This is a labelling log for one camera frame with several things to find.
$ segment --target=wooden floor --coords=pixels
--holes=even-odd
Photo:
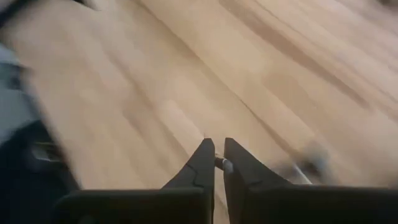
[[[398,11],[376,0],[41,0],[3,39],[86,189],[163,186],[203,138],[398,182]],[[216,173],[216,223],[226,223]]]

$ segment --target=light wood surface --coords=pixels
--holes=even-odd
[[[42,0],[3,32],[86,189],[163,186],[203,138],[398,181],[398,12],[374,0]],[[216,223],[226,223],[216,173]]]

